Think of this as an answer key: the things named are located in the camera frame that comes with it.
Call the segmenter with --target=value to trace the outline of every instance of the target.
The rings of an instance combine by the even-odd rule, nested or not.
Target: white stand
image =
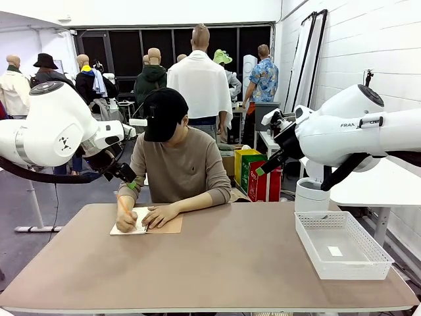
[[[35,215],[37,217],[37,226],[18,226],[14,229],[15,232],[59,232],[61,230],[61,226],[44,226],[42,221],[41,211],[39,210],[37,196],[35,194],[34,186],[32,185],[32,181],[28,180],[29,189],[27,190],[31,194],[31,203],[32,208],[34,209]]]

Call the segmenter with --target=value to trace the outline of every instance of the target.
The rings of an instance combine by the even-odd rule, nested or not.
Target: white brick wall
[[[302,0],[284,0],[286,16]],[[363,83],[363,72],[374,68],[370,87],[378,92],[388,112],[421,106],[420,0],[308,0],[276,29],[280,68],[277,98],[284,102],[299,27],[312,11],[328,9],[319,74],[312,107],[352,85]],[[421,176],[421,168],[393,159]],[[421,209],[396,208],[389,229],[421,259]]]

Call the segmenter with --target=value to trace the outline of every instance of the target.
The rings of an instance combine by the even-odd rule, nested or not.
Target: hand
[[[120,212],[117,215],[116,226],[121,232],[129,232],[136,226],[137,214],[133,211]]]
[[[180,212],[174,204],[148,207],[149,214],[142,220],[142,225],[149,228],[161,228],[166,222],[171,221]]]

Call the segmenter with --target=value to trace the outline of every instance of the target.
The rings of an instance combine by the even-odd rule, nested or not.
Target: yellow box
[[[260,153],[255,149],[240,149],[234,151],[235,156],[235,181],[240,186],[241,185],[241,160],[244,155],[260,155]]]

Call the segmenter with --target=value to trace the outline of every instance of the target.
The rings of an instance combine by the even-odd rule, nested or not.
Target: white card
[[[147,207],[134,207],[133,212],[137,214],[137,221],[135,228],[130,232],[121,232],[114,224],[110,231],[110,235],[135,235],[135,234],[146,234],[146,226],[142,226],[142,220],[149,213]]]
[[[339,250],[338,247],[328,246],[328,249],[329,249],[332,257],[343,257],[343,255],[342,255],[342,253],[341,253],[341,251]]]

